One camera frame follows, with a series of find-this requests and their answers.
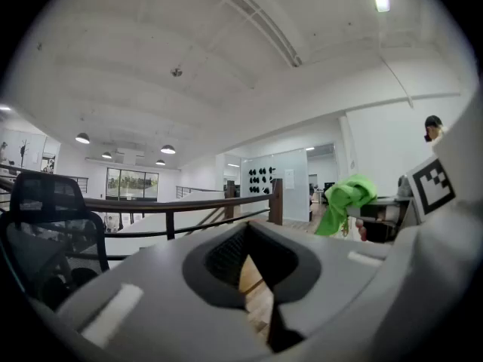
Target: green object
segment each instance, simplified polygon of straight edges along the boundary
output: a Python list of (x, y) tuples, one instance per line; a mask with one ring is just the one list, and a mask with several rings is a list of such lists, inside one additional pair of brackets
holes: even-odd
[(347, 226), (347, 207), (361, 207), (377, 197), (376, 186), (365, 176), (354, 174), (332, 185), (326, 192), (329, 205), (316, 235), (329, 236), (337, 233), (340, 226)]

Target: wooden floor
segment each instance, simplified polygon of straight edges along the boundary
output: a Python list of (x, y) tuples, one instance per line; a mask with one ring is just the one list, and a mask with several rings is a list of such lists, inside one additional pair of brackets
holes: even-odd
[[(283, 220), (283, 226), (290, 227), (300, 234), (313, 235), (320, 224), (325, 207), (312, 204), (312, 221), (299, 222)], [(265, 340), (269, 334), (269, 323), (273, 307), (272, 291), (266, 286), (262, 276), (257, 270), (253, 260), (248, 257), (241, 270), (239, 290), (245, 294), (245, 307), (248, 311), (248, 320), (255, 332)]]

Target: glass wall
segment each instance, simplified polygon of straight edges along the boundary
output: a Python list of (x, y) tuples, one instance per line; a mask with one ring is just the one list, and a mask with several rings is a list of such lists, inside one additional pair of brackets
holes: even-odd
[(133, 170), (107, 169), (106, 199), (156, 201), (158, 174)]

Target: black mesh chair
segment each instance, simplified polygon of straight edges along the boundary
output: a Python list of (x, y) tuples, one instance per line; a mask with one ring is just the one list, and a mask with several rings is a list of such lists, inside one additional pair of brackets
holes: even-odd
[(19, 174), (0, 217), (0, 243), (21, 287), (52, 309), (109, 269), (102, 219), (64, 176)]

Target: floor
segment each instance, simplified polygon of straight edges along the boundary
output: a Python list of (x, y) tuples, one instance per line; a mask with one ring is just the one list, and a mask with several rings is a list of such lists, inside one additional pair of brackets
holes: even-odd
[[(314, 203), (310, 210), (312, 211), (311, 222), (283, 220), (283, 226), (297, 230), (300, 234), (313, 235), (324, 215), (325, 206)], [(273, 294), (266, 286), (250, 257), (247, 258), (241, 270), (239, 290), (246, 296), (245, 307), (248, 311), (248, 321), (253, 326), (255, 332), (266, 340), (269, 334)]]

